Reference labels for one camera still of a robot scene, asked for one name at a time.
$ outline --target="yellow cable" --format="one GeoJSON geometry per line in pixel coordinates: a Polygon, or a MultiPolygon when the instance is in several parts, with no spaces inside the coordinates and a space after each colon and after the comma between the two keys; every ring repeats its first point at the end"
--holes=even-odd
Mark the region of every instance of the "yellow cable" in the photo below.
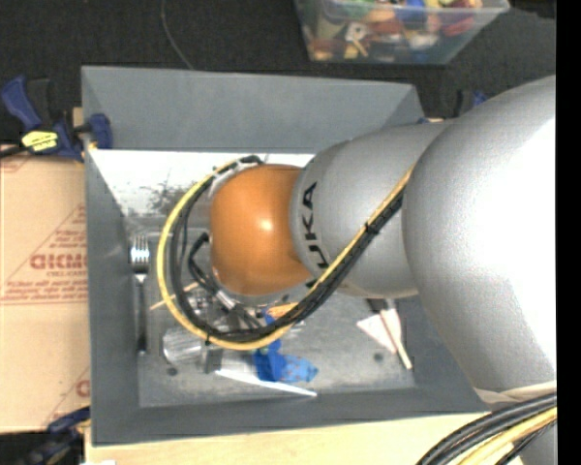
{"type": "MultiPolygon", "coordinates": [[[[407,185],[407,183],[409,182],[409,178],[411,177],[411,174],[413,172],[413,166],[411,166],[402,176],[402,178],[398,181],[398,183],[396,184],[396,186],[394,187],[393,190],[391,190],[389,192],[389,195],[387,195],[387,198],[385,198],[385,200],[383,200],[381,202],[381,204],[377,207],[377,209],[372,213],[372,215],[370,216],[370,218],[368,219],[368,221],[366,221],[366,225],[367,226],[371,226],[375,223],[375,221],[377,220],[377,218],[379,217],[379,215],[381,214],[381,212],[383,212],[383,210],[394,201],[394,199],[396,199],[400,193],[405,189],[405,186],[407,185]]],[[[351,248],[354,246],[354,244],[359,241],[359,239],[361,238],[362,235],[364,235],[366,233],[366,226],[362,227],[357,234],[353,237],[353,239],[351,240],[351,242],[345,247],[344,250],[342,250],[342,252],[338,255],[338,257],[336,257],[336,259],[331,263],[331,265],[327,268],[327,270],[321,275],[321,277],[319,277],[319,279],[317,280],[317,282],[315,282],[312,285],[312,288],[310,289],[309,293],[312,293],[325,279],[327,279],[327,277],[329,277],[333,271],[336,269],[336,267],[342,262],[342,260],[344,260],[347,255],[349,254],[349,251],[351,250],[351,248]]]]}
{"type": "Polygon", "coordinates": [[[555,407],[528,418],[480,445],[474,452],[461,461],[459,465],[480,465],[484,460],[499,450],[540,430],[545,425],[557,419],[557,417],[558,408],[555,407]]]}
{"type": "MultiPolygon", "coordinates": [[[[216,344],[222,348],[228,348],[230,350],[249,351],[249,350],[257,350],[258,348],[263,348],[263,347],[271,344],[273,341],[275,341],[276,339],[279,339],[284,334],[286,334],[291,329],[293,324],[285,325],[284,327],[279,327],[276,330],[274,330],[273,332],[271,332],[270,334],[267,334],[266,336],[263,336],[261,339],[258,339],[256,341],[247,341],[247,342],[243,342],[243,343],[236,343],[236,342],[228,341],[225,339],[220,339],[216,336],[209,335],[209,333],[207,333],[205,330],[202,330],[199,327],[197,327],[196,325],[192,324],[192,322],[185,316],[185,314],[183,314],[183,312],[181,312],[181,310],[174,304],[174,301],[173,301],[174,295],[169,293],[168,286],[166,284],[166,245],[168,242],[168,236],[170,234],[170,231],[172,230],[172,226],[174,225],[174,222],[176,221],[176,219],[180,215],[183,207],[187,204],[187,202],[194,196],[194,194],[202,186],[207,184],[211,178],[215,177],[217,174],[224,171],[225,169],[227,169],[231,165],[235,164],[236,162],[237,162],[236,160],[233,160],[232,162],[228,162],[227,164],[225,164],[225,165],[217,168],[215,171],[211,172],[202,181],[194,184],[181,197],[181,199],[178,201],[178,203],[174,206],[174,208],[172,209],[171,213],[169,214],[169,216],[166,220],[166,223],[164,224],[164,227],[162,228],[162,232],[160,234],[160,240],[159,240],[159,244],[157,247],[157,260],[156,260],[157,267],[156,267],[156,269],[157,269],[157,281],[159,283],[159,290],[160,290],[160,294],[162,296],[162,299],[163,299],[164,303],[166,304],[166,306],[168,307],[168,310],[170,311],[172,316],[180,324],[182,324],[187,330],[189,330],[190,332],[192,332],[196,336],[198,336],[202,339],[208,340],[211,343],[216,344]]],[[[409,181],[409,177],[411,176],[412,171],[413,171],[413,167],[411,167],[409,170],[407,170],[405,175],[403,175],[402,179],[400,181],[398,181],[398,184],[396,184],[396,186],[389,193],[387,198],[385,198],[385,200],[383,200],[382,203],[379,205],[379,207],[377,207],[377,209],[373,212],[370,219],[368,219],[368,221],[366,223],[367,226],[372,225],[375,222],[375,220],[379,217],[382,210],[388,204],[390,204],[394,199],[396,199],[400,195],[400,193],[405,189],[405,186],[406,186],[407,182],[409,181]]],[[[347,257],[347,255],[349,254],[349,251],[351,250],[353,245],[365,233],[366,233],[366,227],[364,226],[357,232],[357,234],[355,235],[353,240],[345,247],[345,249],[342,251],[342,253],[340,253],[338,255],[338,257],[333,261],[333,263],[324,272],[324,274],[322,274],[321,277],[319,277],[319,279],[315,282],[315,284],[312,286],[312,288],[307,293],[307,295],[311,294],[317,288],[317,286],[319,284],[321,284],[327,277],[329,277],[333,273],[335,268],[342,262],[343,259],[345,259],[347,257]]]]}

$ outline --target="metal part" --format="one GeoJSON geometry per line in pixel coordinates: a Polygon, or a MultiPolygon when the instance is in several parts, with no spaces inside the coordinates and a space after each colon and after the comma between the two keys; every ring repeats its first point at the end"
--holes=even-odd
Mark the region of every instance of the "metal part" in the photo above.
{"type": "Polygon", "coordinates": [[[162,338],[164,358],[172,365],[200,360],[202,340],[182,325],[168,329],[162,338]]]}
{"type": "MultiPolygon", "coordinates": [[[[290,226],[297,255],[315,276],[447,126],[443,122],[387,129],[336,144],[310,162],[295,184],[290,226]]],[[[374,298],[416,294],[400,214],[376,236],[340,291],[374,298]]]]}
{"type": "MultiPolygon", "coordinates": [[[[405,250],[422,305],[480,389],[557,379],[556,78],[470,110],[417,163],[405,250]]],[[[526,450],[551,463],[557,426],[526,450]]]]}
{"type": "Polygon", "coordinates": [[[138,297],[135,302],[136,306],[136,327],[137,327],[137,348],[140,355],[145,355],[147,350],[147,332],[146,332],[146,293],[144,290],[144,281],[148,276],[151,264],[151,253],[148,246],[148,237],[145,234],[139,234],[132,240],[129,252],[130,264],[136,277],[136,286],[138,297]]]}

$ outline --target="blue clamp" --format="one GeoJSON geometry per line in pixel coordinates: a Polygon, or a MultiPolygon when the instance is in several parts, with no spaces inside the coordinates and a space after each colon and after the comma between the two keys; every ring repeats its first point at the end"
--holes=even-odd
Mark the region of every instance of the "blue clamp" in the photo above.
{"type": "Polygon", "coordinates": [[[87,122],[77,127],[71,126],[64,115],[55,119],[48,105],[49,86],[46,79],[26,84],[22,75],[5,84],[0,92],[9,113],[23,124],[21,143],[29,152],[83,162],[83,145],[78,135],[85,132],[92,133],[99,148],[112,148],[109,120],[102,113],[91,115],[87,122]]]}
{"type": "Polygon", "coordinates": [[[17,461],[21,465],[57,465],[81,443],[76,426],[90,419],[90,407],[75,410],[52,422],[46,429],[47,440],[17,461]]]}

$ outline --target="cardboard sheet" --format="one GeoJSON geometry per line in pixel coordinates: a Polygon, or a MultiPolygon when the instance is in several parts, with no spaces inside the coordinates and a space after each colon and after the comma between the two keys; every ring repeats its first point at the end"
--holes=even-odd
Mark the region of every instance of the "cardboard sheet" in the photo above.
{"type": "Polygon", "coordinates": [[[0,433],[89,404],[84,166],[0,164],[0,433]]]}

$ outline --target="wooden stick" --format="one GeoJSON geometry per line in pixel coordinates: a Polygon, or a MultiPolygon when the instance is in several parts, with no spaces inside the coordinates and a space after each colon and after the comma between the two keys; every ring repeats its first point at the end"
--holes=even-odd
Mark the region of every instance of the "wooden stick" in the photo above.
{"type": "Polygon", "coordinates": [[[405,368],[407,370],[411,370],[413,368],[413,364],[409,359],[409,354],[407,353],[407,350],[405,349],[405,345],[403,345],[402,340],[398,336],[394,335],[395,328],[392,325],[392,321],[389,319],[389,316],[387,315],[388,311],[389,310],[382,310],[380,312],[381,320],[383,322],[383,325],[385,326],[387,334],[389,335],[389,339],[391,339],[391,342],[394,343],[396,350],[398,350],[398,355],[400,356],[400,359],[403,361],[405,368]]]}
{"type": "MultiPolygon", "coordinates": [[[[185,288],[183,288],[183,291],[185,293],[190,292],[191,290],[193,290],[196,286],[198,285],[197,282],[193,282],[192,284],[188,284],[185,288]]],[[[164,306],[166,302],[164,300],[158,301],[157,303],[151,305],[148,310],[149,312],[152,312],[153,310],[157,310],[160,306],[164,306]]]]}

